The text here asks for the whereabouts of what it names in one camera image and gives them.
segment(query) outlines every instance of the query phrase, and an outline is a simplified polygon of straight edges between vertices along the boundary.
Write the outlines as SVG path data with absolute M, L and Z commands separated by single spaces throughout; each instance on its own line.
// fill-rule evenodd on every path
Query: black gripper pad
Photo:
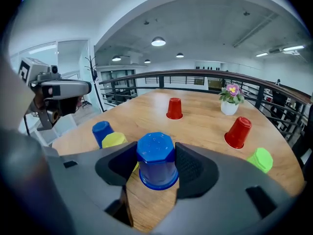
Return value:
M 208 192 L 219 178 L 215 162 L 175 143 L 175 165 L 179 173 L 177 199 L 197 198 Z
M 137 164 L 137 142 L 103 157 L 95 164 L 96 173 L 109 185 L 124 186 Z

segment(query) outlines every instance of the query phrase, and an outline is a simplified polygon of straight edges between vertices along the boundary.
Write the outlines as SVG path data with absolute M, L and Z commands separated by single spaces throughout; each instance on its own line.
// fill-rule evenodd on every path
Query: wooden handrail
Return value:
M 208 76 L 208 77 L 216 77 L 216 78 L 224 78 L 224 79 L 232 79 L 236 80 L 239 79 L 239 81 L 254 84 L 257 86 L 264 86 L 266 89 L 274 89 L 277 92 L 280 92 L 290 98 L 293 98 L 297 101 L 299 101 L 302 104 L 309 103 L 309 99 L 305 100 L 305 98 L 300 97 L 298 93 L 294 93 L 288 89 L 285 89 L 283 87 L 277 86 L 271 82 L 253 77 L 253 76 L 247 76 L 239 73 L 233 73 L 233 72 L 225 72 L 221 70 L 162 70 L 162 71 L 150 71 L 150 72 L 144 72 L 134 75 L 128 75 L 123 76 L 119 78 L 114 78 L 110 80 L 106 80 L 103 82 L 100 82 L 99 84 L 107 84 L 111 82 L 117 82 L 117 81 L 123 81 L 123 80 L 130 80 L 130 79 L 137 79 L 137 78 L 145 78 L 145 77 L 155 77 L 155 76 Z

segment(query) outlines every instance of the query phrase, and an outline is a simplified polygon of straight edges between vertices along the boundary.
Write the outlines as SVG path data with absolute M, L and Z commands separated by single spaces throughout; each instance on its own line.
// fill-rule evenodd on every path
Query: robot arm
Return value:
M 51 129 L 60 117 L 74 113 L 79 97 L 91 92 L 91 83 L 61 79 L 56 65 L 34 58 L 22 58 L 19 77 L 35 93 L 27 113 L 39 117 L 39 131 Z

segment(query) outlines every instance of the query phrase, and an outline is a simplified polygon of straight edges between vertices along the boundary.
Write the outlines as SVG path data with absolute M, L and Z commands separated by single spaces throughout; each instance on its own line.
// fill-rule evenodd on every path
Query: potted plant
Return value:
M 239 104 L 245 100 L 243 92 L 237 84 L 229 84 L 226 88 L 222 88 L 220 95 L 221 111 L 225 115 L 234 115 Z

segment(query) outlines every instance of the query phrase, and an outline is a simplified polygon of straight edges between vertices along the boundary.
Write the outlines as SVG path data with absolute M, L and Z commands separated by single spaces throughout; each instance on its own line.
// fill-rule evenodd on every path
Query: green cup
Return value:
M 268 173 L 273 166 L 273 158 L 264 148 L 257 148 L 247 159 L 248 162 L 259 168 L 264 173 Z

